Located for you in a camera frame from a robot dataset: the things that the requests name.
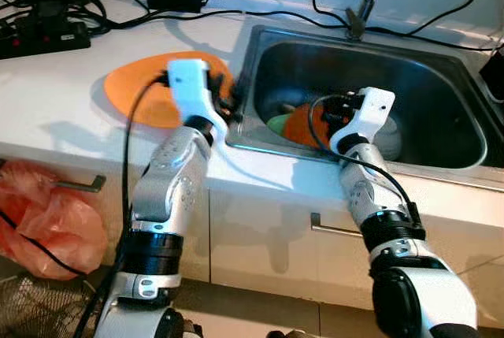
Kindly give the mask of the orange plastic bowl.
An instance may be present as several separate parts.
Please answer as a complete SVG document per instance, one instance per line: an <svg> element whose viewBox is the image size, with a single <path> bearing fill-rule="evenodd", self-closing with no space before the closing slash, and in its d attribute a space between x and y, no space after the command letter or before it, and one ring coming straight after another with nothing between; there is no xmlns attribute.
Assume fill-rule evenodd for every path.
<svg viewBox="0 0 504 338"><path fill-rule="evenodd" d="M327 123L323 121L323 102L317 104L312 113L309 113L310 104L306 103L296 107L292 111L291 118L288 119L287 127L285 127L283 137L289 141L310 146L317 150L318 143L313 139L309 129L309 116L312 116L314 132L325 147L330 147L330 139L337 130L328 129Z"/></svg>

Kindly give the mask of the green plate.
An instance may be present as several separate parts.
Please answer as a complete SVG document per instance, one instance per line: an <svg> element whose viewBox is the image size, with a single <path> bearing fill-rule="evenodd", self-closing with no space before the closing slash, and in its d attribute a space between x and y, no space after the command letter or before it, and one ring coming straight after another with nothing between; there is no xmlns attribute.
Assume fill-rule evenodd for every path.
<svg viewBox="0 0 504 338"><path fill-rule="evenodd" d="M285 127L287 127L288 119L291 118L290 113L280 114L273 116L266 121L266 126L270 132L278 134L278 136L284 136Z"/></svg>

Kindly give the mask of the grey ribbed bowl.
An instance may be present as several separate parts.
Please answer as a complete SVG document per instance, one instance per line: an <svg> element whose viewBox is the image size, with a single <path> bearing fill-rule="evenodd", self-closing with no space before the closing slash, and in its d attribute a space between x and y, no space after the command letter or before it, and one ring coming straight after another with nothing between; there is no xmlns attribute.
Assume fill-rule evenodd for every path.
<svg viewBox="0 0 504 338"><path fill-rule="evenodd" d="M385 125L375 134L373 144L385 161L398 162L402 154L403 138L395 116L389 116Z"/></svg>

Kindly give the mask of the stainless steel sink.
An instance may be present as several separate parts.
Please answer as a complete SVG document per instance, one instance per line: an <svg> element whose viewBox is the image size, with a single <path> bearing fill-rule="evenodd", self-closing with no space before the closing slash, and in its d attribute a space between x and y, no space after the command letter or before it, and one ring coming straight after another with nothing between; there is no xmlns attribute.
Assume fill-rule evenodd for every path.
<svg viewBox="0 0 504 338"><path fill-rule="evenodd" d="M402 133L399 164L500 168L502 121L460 60L404 47L354 43L314 33L255 26L239 79L242 120L230 146L316 159L328 156L271 132L284 107L317 97L376 87L396 100L391 117Z"/></svg>

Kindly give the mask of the white cabinet door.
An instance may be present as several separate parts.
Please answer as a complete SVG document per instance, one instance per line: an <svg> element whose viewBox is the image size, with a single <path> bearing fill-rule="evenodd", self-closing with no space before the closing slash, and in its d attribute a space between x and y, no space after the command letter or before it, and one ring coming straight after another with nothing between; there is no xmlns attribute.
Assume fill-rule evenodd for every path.
<svg viewBox="0 0 504 338"><path fill-rule="evenodd" d="M313 232L324 225L352 229L342 204L306 207L254 196L211 198L211 277L235 288L371 309L368 253L360 238ZM504 312L500 228L425 214L433 251L469 286L485 325Z"/></svg>
<svg viewBox="0 0 504 338"><path fill-rule="evenodd" d="M5 164L5 162L7 161L0 159L0 165ZM61 173L62 180L68 180L69 182L79 182L83 184L89 184L91 180L94 179L94 176L97 175L97 173L91 172L80 173L78 177L75 177L73 176L73 173L67 173L63 168L57 167L48 169L52 169L54 172ZM134 190L134 187L137 180L139 180L140 176L142 175L142 172L142 166L131 166L130 175L126 180L123 180L121 171L112 171L111 173L107 173L105 186L103 190L100 191L100 193L87 193L87 191L85 191L85 194L93 197L96 209L101 213L105 222L106 233L109 242L102 265L112 265L115 260L115 250L125 224L125 204L126 202L133 202L138 198L139 195ZM22 272L28 272L28 270L22 266L20 266L20 269L22 270Z"/></svg>

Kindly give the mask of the black rectangular device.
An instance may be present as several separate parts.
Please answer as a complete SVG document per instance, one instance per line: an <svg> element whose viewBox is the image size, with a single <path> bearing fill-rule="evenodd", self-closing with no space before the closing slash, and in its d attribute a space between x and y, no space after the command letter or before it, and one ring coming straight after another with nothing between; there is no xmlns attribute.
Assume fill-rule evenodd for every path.
<svg viewBox="0 0 504 338"><path fill-rule="evenodd" d="M494 53L480 71L491 98L498 103L504 100L504 58L502 53Z"/></svg>

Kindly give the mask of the black power strip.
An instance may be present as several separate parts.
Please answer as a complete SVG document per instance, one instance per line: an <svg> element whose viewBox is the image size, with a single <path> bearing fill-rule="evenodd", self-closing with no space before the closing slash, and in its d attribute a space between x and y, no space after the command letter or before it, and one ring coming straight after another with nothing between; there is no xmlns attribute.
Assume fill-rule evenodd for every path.
<svg viewBox="0 0 504 338"><path fill-rule="evenodd" d="M12 25L0 26L0 60L89 47L89 28L79 21L47 26L29 17L19 17Z"/></svg>

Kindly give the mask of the red plastic bag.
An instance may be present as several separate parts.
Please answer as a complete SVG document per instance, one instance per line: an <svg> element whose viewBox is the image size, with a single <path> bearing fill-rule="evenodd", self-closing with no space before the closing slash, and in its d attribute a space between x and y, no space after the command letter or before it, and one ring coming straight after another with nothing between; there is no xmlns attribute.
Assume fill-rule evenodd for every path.
<svg viewBox="0 0 504 338"><path fill-rule="evenodd" d="M0 165L0 258L51 280L94 272L109 242L93 197L58 187L62 179L34 162Z"/></svg>

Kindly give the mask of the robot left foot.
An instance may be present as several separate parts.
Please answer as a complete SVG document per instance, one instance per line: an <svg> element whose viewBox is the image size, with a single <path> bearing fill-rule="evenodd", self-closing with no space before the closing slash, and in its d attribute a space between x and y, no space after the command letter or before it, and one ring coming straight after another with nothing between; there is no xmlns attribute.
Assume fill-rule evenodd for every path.
<svg viewBox="0 0 504 338"><path fill-rule="evenodd" d="M166 338L204 338L202 327L192 320L176 315L170 317L169 323Z"/></svg>

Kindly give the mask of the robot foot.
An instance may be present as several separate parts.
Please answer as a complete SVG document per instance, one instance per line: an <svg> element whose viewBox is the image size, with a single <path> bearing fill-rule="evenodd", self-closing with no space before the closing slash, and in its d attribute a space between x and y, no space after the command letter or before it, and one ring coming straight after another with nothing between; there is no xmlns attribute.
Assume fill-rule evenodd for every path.
<svg viewBox="0 0 504 338"><path fill-rule="evenodd" d="M204 338L202 327L192 320L176 315L170 317L169 323L166 338Z"/></svg>
<svg viewBox="0 0 504 338"><path fill-rule="evenodd" d="M289 332L273 330L267 333L265 338L316 338L316 336L303 332L302 330L295 329Z"/></svg>

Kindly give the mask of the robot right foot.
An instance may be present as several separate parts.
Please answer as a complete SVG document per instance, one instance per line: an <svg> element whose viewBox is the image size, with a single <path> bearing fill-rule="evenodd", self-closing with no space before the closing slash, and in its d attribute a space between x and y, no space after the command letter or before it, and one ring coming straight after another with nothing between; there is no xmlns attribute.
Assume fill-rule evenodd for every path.
<svg viewBox="0 0 504 338"><path fill-rule="evenodd" d="M273 330L267 333L265 338L316 338L316 336L303 332L302 330L295 329L289 332Z"/></svg>

